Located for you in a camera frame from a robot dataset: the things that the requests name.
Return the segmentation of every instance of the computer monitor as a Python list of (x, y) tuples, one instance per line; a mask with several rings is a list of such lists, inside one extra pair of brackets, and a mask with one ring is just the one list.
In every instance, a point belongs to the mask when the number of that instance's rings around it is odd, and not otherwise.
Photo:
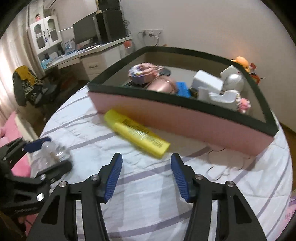
[(96, 12), (73, 24), (75, 44), (80, 44), (89, 39), (93, 39), (94, 42), (98, 41), (96, 26), (93, 20), (95, 15)]

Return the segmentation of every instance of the metal bolt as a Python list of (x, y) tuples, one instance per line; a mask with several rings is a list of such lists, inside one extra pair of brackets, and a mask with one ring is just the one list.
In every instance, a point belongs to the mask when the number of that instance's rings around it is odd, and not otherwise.
[(44, 199), (44, 194), (43, 193), (39, 193), (36, 199), (39, 202), (42, 201)]
[(46, 174), (42, 174), (42, 175), (40, 176), (41, 181), (43, 181), (45, 178), (46, 178)]
[(99, 179), (99, 175), (92, 175), (91, 176), (91, 180), (92, 181), (96, 181), (96, 180), (98, 180)]
[(67, 183), (65, 181), (62, 181), (62, 182), (59, 183), (59, 186), (61, 188), (65, 187), (66, 185), (67, 185)]
[(230, 188), (233, 188), (235, 184), (233, 181), (227, 181), (227, 186), (229, 186)]
[(197, 179), (197, 180), (202, 180), (202, 179), (203, 179), (203, 175), (201, 175), (201, 174), (196, 174), (196, 175), (195, 175), (195, 179)]

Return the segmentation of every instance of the cabinet handle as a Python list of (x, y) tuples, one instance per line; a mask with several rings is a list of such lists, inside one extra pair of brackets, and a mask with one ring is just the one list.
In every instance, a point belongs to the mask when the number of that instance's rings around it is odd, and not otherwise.
[(96, 68), (96, 67), (98, 67), (98, 65), (96, 65), (96, 66), (90, 66), (89, 68), (90, 69), (93, 69), (93, 68)]

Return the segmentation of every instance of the curtain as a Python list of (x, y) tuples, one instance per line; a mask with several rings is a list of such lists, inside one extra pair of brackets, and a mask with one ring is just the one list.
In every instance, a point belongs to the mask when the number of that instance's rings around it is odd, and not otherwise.
[(13, 92), (14, 70), (26, 65), (39, 78), (43, 75), (29, 42), (28, 11), (29, 6), (26, 6), (14, 18), (0, 39), (0, 126), (5, 124), (13, 111), (19, 109)]

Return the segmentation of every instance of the round table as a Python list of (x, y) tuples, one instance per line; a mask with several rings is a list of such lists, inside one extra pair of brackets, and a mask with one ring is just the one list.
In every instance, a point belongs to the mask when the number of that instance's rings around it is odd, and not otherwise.
[[(108, 128), (87, 91), (85, 86), (67, 100), (50, 118), (41, 137), (49, 136), (71, 150), (73, 169), (64, 178), (70, 184), (97, 174), (103, 165), (109, 164), (115, 152), (122, 154), (123, 167), (114, 195), (101, 205), (112, 240), (183, 240), (192, 205), (181, 198), (174, 181), (170, 168), (174, 152), (195, 173), (210, 181), (234, 181), (269, 241), (275, 240), (283, 230), (292, 188), (292, 161), (278, 122), (275, 140), (257, 157), (152, 129), (171, 143), (169, 151), (158, 160)], [(216, 222), (217, 202), (213, 201), (209, 240), (215, 239)], [(77, 229), (79, 239), (83, 240), (79, 202)]]

